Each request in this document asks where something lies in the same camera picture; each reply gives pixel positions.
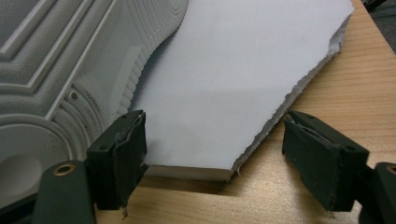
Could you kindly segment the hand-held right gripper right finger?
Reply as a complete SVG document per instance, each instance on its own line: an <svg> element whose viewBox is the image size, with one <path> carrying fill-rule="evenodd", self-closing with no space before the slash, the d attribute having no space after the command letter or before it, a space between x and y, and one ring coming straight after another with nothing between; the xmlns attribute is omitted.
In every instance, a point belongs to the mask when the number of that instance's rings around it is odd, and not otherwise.
<svg viewBox="0 0 396 224"><path fill-rule="evenodd" d="M369 151L322 120L291 110L284 120L282 154L328 211L349 212L355 198L353 182Z"/></svg>

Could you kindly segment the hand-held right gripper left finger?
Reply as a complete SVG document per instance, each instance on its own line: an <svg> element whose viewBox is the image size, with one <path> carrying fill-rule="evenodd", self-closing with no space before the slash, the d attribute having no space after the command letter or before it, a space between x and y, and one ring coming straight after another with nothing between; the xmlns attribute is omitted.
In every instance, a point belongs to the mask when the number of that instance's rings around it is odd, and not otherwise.
<svg viewBox="0 0 396 224"><path fill-rule="evenodd" d="M100 210L125 208L149 168L145 123L143 110L121 115L88 148L84 163Z"/></svg>

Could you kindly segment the white sneaker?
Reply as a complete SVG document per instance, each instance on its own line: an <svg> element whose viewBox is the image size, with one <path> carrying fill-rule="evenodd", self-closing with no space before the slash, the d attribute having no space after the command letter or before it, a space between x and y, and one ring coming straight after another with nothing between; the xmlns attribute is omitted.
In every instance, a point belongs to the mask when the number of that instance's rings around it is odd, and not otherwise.
<svg viewBox="0 0 396 224"><path fill-rule="evenodd" d="M84 160L189 0L0 0L0 209Z"/></svg>

